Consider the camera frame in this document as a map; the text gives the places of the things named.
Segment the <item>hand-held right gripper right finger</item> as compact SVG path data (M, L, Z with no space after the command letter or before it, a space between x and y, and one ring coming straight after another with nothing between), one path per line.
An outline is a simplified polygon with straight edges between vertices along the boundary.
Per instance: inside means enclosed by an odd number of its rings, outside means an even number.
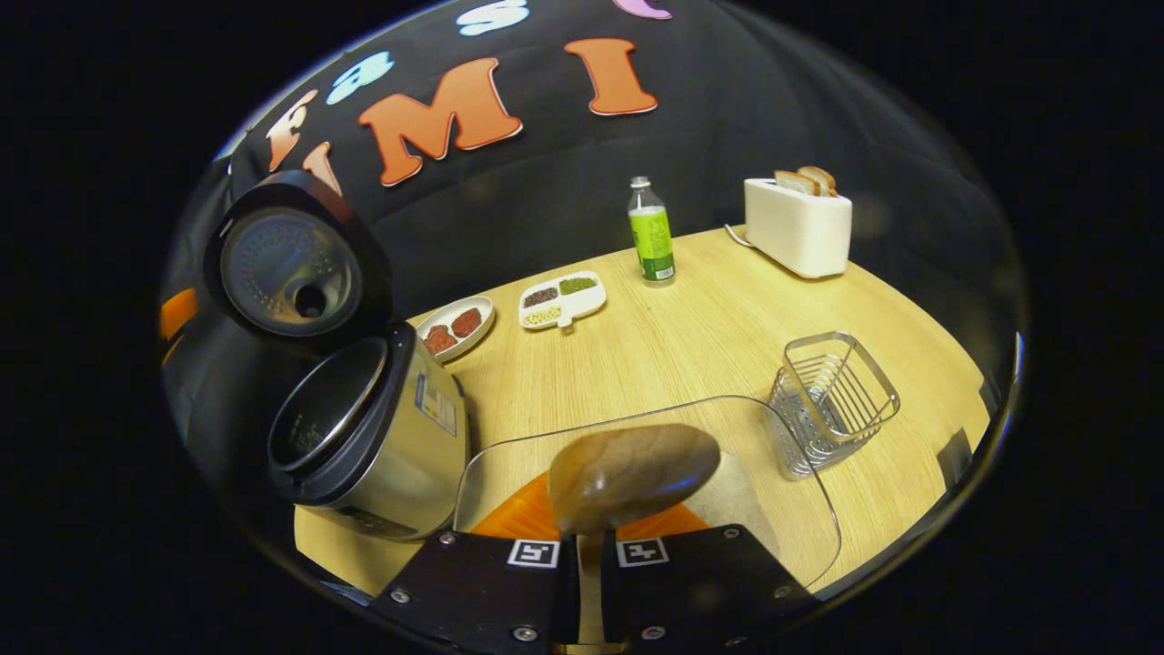
M623 652L741 652L788 631L818 597L819 508L721 519L599 557L599 634Z

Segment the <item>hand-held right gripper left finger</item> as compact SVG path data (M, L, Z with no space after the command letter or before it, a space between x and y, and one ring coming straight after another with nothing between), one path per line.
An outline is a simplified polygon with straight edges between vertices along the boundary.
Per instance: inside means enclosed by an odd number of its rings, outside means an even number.
M370 612L464 655L560 655L577 642L577 539L561 536L539 474L474 531L443 531Z

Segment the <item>brown wooden spoon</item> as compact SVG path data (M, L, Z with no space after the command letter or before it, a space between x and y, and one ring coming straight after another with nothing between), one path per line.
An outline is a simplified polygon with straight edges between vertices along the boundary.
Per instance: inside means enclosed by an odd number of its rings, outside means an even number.
M575 437L547 470L554 526L603 557L623 526L656 515L707 486L722 460L709 432L687 423L606 428Z

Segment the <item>black silver rice cooker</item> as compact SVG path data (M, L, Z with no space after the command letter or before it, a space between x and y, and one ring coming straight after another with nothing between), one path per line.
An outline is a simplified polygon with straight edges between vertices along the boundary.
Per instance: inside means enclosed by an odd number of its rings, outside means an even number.
M303 170L268 177L225 212L203 273L236 323L312 364L267 423L275 493L379 539L449 525L463 389L396 316L389 257L345 198Z

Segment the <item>metal wire chopstick holder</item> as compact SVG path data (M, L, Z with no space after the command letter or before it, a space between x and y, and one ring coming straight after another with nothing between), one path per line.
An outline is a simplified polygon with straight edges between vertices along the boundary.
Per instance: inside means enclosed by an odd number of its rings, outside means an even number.
M856 336L826 332L786 344L768 406L783 471L803 479L860 453L897 417L901 398Z

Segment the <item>clear plastic rice container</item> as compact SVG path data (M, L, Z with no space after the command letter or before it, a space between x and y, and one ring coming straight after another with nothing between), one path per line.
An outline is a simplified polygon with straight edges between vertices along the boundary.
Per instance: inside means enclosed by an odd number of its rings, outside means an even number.
M700 490L620 528L622 540L653 539L740 525L808 589L819 588L838 558L842 532L816 474L797 477L786 461L799 444L778 411L755 398L714 397L632 417L562 428L491 444L474 456L457 491L456 531L512 539L549 539L547 474L558 453L580 437L620 428L682 423L716 439L721 461Z

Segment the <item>white round plate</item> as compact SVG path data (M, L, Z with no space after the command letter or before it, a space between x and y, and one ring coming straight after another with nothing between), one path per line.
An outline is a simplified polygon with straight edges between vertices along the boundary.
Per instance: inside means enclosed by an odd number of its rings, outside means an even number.
M452 320L460 315L462 311L470 309L471 307L478 307L483 315L483 322L477 332L471 333L468 339L457 339L457 346L450 348L448 351L436 354L432 356L439 362L448 362L449 359L457 359L462 354L469 353L471 348L476 347L478 341L487 336L487 333L491 330L491 325L495 319L494 302L487 296L469 296L457 301L446 304L439 309L434 309L432 314L423 320L421 323L416 327L416 335L423 344L423 339L430 332L430 328L436 323L448 325L450 327Z

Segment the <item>white divided bean dish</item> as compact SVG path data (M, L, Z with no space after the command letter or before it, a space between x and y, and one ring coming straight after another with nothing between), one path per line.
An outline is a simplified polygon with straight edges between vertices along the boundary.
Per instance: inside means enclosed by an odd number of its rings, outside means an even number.
M535 289L558 287L558 282L561 282L561 279L565 279L567 277L594 277L595 279L597 279L598 285L591 289L579 291L579 293L574 293L572 296L561 296L560 290L558 290L558 298L553 299L553 301L537 304L535 307L525 307L525 309L521 307L521 301L524 296L532 293L532 291ZM527 330L546 330L546 328L566 328L569 327L569 325L577 322L580 318L589 316L594 314L594 312L602 309L604 304L606 304L606 287L604 287L602 279L599 279L599 276L596 275L595 272L591 272L591 270L581 270L581 272L573 272L565 275L563 277L554 277L552 279L546 279L546 282L535 283L535 285L533 285L532 287L528 287L527 290L523 291L521 296L519 296L519 301L518 301L518 323L523 328L526 328ZM524 325L521 323L521 316L526 314L528 311L542 309L542 307L553 307L553 306L561 307L562 309L562 316L561 319L558 320L558 323L539 325L539 327L535 328L524 327Z

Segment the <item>green label plastic bottle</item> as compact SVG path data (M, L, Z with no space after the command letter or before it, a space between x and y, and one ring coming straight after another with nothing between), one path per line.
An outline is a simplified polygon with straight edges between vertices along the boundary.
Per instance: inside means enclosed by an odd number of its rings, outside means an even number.
M675 278L675 259L667 209L646 176L629 181L627 216L637 264L650 286L670 285Z

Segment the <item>white toaster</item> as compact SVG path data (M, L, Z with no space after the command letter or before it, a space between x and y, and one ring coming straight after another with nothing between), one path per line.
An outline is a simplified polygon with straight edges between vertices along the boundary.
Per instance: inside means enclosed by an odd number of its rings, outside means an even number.
M853 204L846 197L807 195L773 179L743 183L745 240L807 279L849 268Z

